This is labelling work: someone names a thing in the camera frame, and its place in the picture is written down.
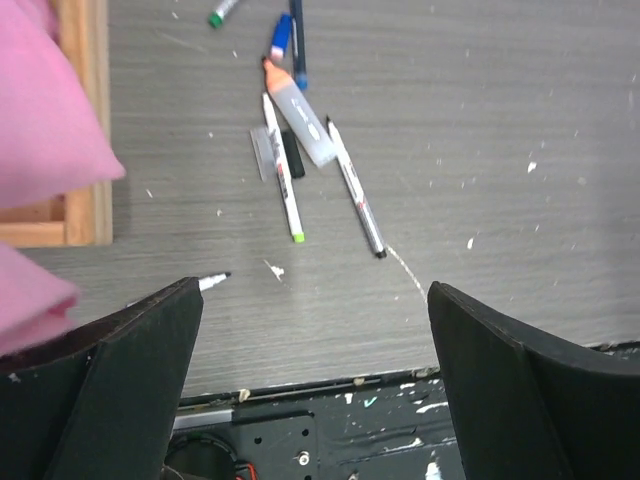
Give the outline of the clear pen cap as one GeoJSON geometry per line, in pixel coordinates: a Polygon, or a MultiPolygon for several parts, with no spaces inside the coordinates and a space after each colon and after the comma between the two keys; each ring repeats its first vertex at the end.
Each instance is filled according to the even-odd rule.
{"type": "Polygon", "coordinates": [[[267,182],[275,175],[276,162],[266,126],[249,131],[260,178],[267,182]]]}

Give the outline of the white marker with blue end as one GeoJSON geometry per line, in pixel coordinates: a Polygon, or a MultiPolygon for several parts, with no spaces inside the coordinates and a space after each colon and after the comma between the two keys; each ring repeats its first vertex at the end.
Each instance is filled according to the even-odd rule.
{"type": "MultiPolygon", "coordinates": [[[[207,291],[207,290],[210,290],[210,289],[214,288],[215,286],[219,285],[220,283],[228,280],[231,276],[232,276],[232,273],[230,271],[226,271],[226,272],[217,272],[215,274],[210,274],[210,275],[205,275],[205,276],[199,277],[198,278],[198,284],[199,284],[200,292],[204,292],[204,291],[207,291]]],[[[133,305],[136,305],[136,304],[138,304],[140,302],[156,298],[161,293],[162,293],[162,291],[151,293],[151,294],[143,296],[143,297],[141,297],[139,299],[135,299],[133,301],[130,301],[125,305],[125,308],[129,308],[129,307],[131,307],[133,305]]]]}

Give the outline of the white pen with lime end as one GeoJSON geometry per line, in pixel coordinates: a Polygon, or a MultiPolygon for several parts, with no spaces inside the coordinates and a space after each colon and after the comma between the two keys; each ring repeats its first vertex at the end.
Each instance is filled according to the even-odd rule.
{"type": "Polygon", "coordinates": [[[276,176],[281,190],[289,230],[295,243],[303,243],[305,241],[305,234],[293,190],[292,177],[286,157],[284,142],[273,103],[267,92],[262,94],[262,104],[269,141],[275,159],[276,176]]]}

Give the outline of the white marker with green end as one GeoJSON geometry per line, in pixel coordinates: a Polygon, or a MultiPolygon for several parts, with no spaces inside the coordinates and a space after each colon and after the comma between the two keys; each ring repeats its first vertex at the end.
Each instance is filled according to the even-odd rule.
{"type": "Polygon", "coordinates": [[[221,27],[225,19],[239,4],[240,0],[222,0],[209,15],[209,25],[214,29],[221,27]]]}

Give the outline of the white pen with black end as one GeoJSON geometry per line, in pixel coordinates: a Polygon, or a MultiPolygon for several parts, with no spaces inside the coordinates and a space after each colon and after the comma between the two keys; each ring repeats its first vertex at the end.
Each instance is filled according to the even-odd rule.
{"type": "Polygon", "coordinates": [[[361,181],[357,175],[351,157],[344,145],[342,137],[329,116],[326,117],[329,136],[337,151],[337,161],[340,166],[343,178],[350,192],[355,210],[367,237],[369,247],[373,254],[383,259],[387,257],[386,245],[380,229],[374,218],[372,209],[367,200],[361,181]]]}

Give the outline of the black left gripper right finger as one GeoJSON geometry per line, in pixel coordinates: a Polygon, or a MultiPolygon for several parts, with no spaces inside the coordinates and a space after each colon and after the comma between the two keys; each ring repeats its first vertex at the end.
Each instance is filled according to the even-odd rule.
{"type": "Polygon", "coordinates": [[[428,311],[467,478],[638,478],[638,360],[571,343],[440,282],[428,311]]]}

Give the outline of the grey highlighter with orange tip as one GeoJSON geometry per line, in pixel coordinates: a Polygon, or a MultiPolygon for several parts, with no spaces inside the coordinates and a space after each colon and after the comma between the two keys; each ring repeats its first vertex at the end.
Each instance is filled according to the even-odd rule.
{"type": "Polygon", "coordinates": [[[262,58],[265,85],[282,117],[318,168],[335,159],[337,152],[325,127],[306,100],[293,77],[274,64],[268,57],[262,58]]]}

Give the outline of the blue marker cap with eraser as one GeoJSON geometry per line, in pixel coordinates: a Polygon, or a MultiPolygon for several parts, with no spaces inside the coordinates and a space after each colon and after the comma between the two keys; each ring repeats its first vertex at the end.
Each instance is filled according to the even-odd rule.
{"type": "Polygon", "coordinates": [[[274,62],[281,62],[286,55],[291,35],[291,24],[291,15],[288,13],[282,13],[275,24],[269,51],[269,57],[274,62]]]}

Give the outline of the black pen cap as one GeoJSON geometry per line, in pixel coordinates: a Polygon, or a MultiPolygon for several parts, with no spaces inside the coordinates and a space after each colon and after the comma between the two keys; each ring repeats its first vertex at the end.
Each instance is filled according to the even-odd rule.
{"type": "Polygon", "coordinates": [[[290,129],[283,130],[281,136],[291,177],[301,179],[305,176],[305,169],[296,136],[290,129]]]}

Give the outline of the pink cloth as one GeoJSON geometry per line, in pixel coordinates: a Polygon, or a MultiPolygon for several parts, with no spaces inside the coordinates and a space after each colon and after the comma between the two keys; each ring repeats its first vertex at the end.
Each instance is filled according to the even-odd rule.
{"type": "MultiPolygon", "coordinates": [[[[27,206],[125,170],[102,133],[43,1],[1,4],[1,206],[27,206]]],[[[73,327],[77,288],[1,246],[1,353],[73,327]]]]}

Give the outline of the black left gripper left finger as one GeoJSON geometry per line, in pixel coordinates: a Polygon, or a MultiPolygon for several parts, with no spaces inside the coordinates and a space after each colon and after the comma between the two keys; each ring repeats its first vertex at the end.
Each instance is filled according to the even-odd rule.
{"type": "Polygon", "coordinates": [[[159,478],[202,310],[187,277],[3,357],[2,478],[159,478]]]}

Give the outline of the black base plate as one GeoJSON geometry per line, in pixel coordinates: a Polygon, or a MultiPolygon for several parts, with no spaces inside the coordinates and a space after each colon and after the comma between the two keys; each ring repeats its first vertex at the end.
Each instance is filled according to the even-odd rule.
{"type": "Polygon", "coordinates": [[[172,479],[555,479],[549,454],[484,449],[454,431],[435,368],[187,398],[172,479]]]}

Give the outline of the wooden rack base tray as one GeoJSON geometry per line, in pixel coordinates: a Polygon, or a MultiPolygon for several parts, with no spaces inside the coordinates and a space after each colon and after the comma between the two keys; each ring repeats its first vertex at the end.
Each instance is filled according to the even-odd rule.
{"type": "Polygon", "coordinates": [[[110,134],[107,2],[2,2],[2,242],[111,243],[110,134]]]}

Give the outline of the dark blue pen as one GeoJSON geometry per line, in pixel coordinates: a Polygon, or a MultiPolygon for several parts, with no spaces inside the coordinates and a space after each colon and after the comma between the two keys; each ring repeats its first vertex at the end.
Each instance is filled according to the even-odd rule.
{"type": "Polygon", "coordinates": [[[292,27],[292,52],[294,80],[298,87],[304,91],[308,87],[306,68],[305,34],[303,21],[303,8],[301,0],[289,1],[292,27]]]}

